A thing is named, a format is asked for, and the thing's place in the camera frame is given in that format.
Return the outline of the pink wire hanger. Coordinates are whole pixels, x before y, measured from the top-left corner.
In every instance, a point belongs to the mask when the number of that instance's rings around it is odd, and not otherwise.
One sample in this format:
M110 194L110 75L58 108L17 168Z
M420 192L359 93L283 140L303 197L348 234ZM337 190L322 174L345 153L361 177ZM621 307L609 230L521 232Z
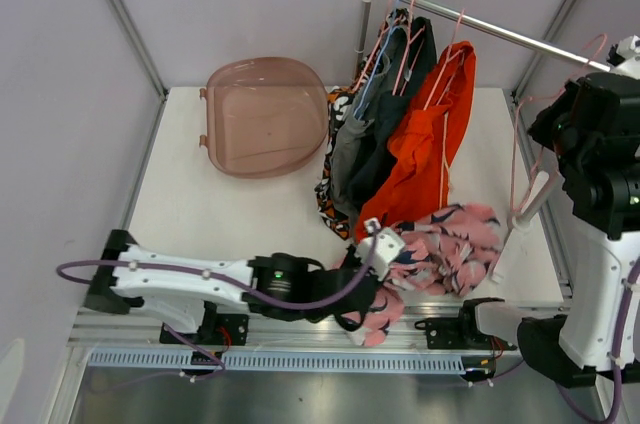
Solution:
M596 58L602 53L603 48L607 44L608 35L606 33L600 33L594 36L589 42L585 44L582 50L589 50L594 45L597 46L596 50L591 54L591 56L587 59L585 64L582 64L578 71L574 71L571 74L566 74L565 78L567 80L571 80L577 77L581 72L585 71L590 63L594 63ZM523 151L524 147L529 145L530 138L526 137L526 124L524 122L524 114L523 108L530 103L539 103L539 102L551 102L553 103L557 98L559 98L564 92L564 85L561 85L556 89L556 92L553 94L548 94L545 96L534 96L528 95L522 97L516 104L515 107L515 115L514 115L514 141L513 141L513 149L512 149L512 157L515 157L516 151ZM516 184L516 173L515 170L511 170L511 189L510 189L510 210L513 216L522 214L526 208L526 204L529 201L533 193L533 182L534 178L538 176L540 173L541 159L542 159L543 149L540 149L538 155L535 157L533 163L529 166L527 171L528 177L528 187L524 192L522 198L516 202L515 201L515 184Z

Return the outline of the dark navy shorts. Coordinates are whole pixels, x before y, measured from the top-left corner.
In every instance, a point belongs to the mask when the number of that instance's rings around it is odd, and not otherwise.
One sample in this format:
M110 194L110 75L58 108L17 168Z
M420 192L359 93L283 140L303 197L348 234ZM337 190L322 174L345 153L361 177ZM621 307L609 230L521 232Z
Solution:
M414 19L413 28L417 30L420 26L421 17L417 17ZM355 204L358 215L364 204L389 177L395 158L387 150L387 140L405 116L411 98L436 64L436 45L430 21L427 23L427 34L422 40L424 46L404 94L393 96L391 89L381 94L374 115L374 124L364 139L364 150L358 153L356 171L347 185L347 195Z

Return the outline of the pink navy floral shorts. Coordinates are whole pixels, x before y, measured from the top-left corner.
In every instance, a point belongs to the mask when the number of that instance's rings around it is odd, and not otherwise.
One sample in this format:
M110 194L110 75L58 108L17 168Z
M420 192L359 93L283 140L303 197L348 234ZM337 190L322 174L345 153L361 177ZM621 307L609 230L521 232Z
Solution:
M398 221L392 229L404 248L376 291L365 314L336 321L358 346L382 344L404 313L405 294L464 297L494 270L504 233L494 209L480 203L451 204L417 221Z

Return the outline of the pink hanger of orange shorts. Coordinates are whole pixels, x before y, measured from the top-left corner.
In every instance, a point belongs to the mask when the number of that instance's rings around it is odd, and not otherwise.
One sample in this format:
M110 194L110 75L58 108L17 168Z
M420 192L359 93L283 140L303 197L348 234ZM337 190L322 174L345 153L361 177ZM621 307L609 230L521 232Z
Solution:
M446 48L446 55L445 55L445 60L441 66L441 69L436 77L435 83L433 85L433 88L430 91L430 94L425 102L425 105L423 107L424 110L426 110L429 105L431 104L431 102L433 101L433 97L436 93L437 90L437 86L439 85L439 83L442 80L442 77L444 75L444 72L447 69L447 66L449 65L450 62L452 62L453 60L456 59L456 57L460 54L459 51L453 51L453 46L456 42L456 36L458 33L458 30L461 26L461 21L462 18L464 17L465 14L465 9L462 9L459 13L459 16L457 18L456 21L456 25L451 37L451 42L449 43L449 45ZM444 84L443 89L441 90L438 99L435 101L435 106L439 106L441 104L441 101L443 100L443 98L447 95L447 93L450 90L451 87L451 82L453 80L455 76L455 72L453 72L446 80L446 83ZM447 138L447 126L448 126L448 112L445 111L444 112L444 117L443 117L444 121L443 121L443 129L442 129L442 139L441 139L441 161L440 161L440 179L439 179L439 194L438 194L438 207L442 208L445 205L445 196L444 196L444 191L445 191L445 185L449 184L449 164L446 158L446 138Z

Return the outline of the blue wire hanger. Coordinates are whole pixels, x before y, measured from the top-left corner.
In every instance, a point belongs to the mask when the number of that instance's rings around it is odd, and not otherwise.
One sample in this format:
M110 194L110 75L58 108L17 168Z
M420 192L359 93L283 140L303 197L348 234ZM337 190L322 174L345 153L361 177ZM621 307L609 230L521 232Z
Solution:
M365 121L369 109L373 106L381 91L393 89L396 76L400 68L400 61L404 53L407 40L408 8L401 8L400 1L395 0L398 13L402 14L402 23L396 25L383 42L379 64L372 80L356 92L352 114L355 119Z

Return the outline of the orange black camo shorts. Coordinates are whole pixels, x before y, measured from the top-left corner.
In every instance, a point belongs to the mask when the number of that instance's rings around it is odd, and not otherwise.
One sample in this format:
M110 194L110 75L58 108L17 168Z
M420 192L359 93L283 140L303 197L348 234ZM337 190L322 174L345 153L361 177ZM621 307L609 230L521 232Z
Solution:
M315 186L317 209L323 224L342 240L351 237L351 226L357 222L358 211L349 214L337 211L331 198L331 158L337 142L337 134L346 121L347 112L352 109L355 95L346 87L335 87L328 94L328 141L324 155L322 174Z

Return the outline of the pink hanger of camo shorts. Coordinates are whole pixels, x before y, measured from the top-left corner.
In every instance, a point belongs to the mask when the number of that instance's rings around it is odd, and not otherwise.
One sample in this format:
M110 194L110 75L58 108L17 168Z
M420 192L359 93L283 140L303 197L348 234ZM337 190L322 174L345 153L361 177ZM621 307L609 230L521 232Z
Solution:
M392 29L402 23L402 14L398 13L395 0L387 0L386 15L379 27L376 41L368 55L365 55L369 18L373 0L361 0L360 21L356 37L356 63L354 78L349 86L349 93L355 95L364 84L369 84L379 64L383 42L391 36Z

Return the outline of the grey knit shorts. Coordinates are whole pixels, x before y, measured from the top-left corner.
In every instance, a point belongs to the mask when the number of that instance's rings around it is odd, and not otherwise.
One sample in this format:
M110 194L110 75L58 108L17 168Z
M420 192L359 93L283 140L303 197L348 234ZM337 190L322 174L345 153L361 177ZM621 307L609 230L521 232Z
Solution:
M375 111L383 91L381 91L365 121L355 119L352 109L347 112L346 121L338 131L337 142L331 158L331 198L337 211L349 214L355 206L347 197L347 184L355 172L358 152L361 150L366 132L372 129Z

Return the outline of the pink hanger of navy shorts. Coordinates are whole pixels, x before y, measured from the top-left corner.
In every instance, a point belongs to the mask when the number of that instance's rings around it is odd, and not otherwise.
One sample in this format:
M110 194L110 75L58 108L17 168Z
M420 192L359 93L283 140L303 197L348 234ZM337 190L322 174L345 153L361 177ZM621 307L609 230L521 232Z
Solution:
M393 96L401 96L404 94L413 76L413 71L420 57L422 47L424 46L422 38L427 34L427 23L429 20L426 18L421 17L421 26L417 30L413 28L414 7L416 2L417 0L411 0L408 8L407 40L400 61L400 68L392 89Z

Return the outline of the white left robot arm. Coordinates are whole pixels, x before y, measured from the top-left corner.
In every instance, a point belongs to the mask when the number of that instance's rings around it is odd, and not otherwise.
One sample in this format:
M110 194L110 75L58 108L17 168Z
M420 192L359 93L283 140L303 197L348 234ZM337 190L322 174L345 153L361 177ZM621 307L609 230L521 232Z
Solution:
M207 261L141 247L113 230L85 296L86 308L112 315L137 309L197 344L219 340L217 310L294 322L329 316L352 331L374 302L380 279L354 248L336 269L286 253L248 260Z

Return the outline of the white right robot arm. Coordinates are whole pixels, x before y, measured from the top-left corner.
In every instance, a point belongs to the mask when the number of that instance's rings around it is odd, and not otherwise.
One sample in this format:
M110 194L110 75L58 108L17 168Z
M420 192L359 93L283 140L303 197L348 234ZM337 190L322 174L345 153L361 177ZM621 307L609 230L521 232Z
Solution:
M639 75L594 72L568 81L529 136L551 150L582 239L568 313L537 318L500 299L467 301L458 339L479 347L491 337L515 345L524 362L561 393L612 381L605 422L622 388L639 380L634 342L639 311Z

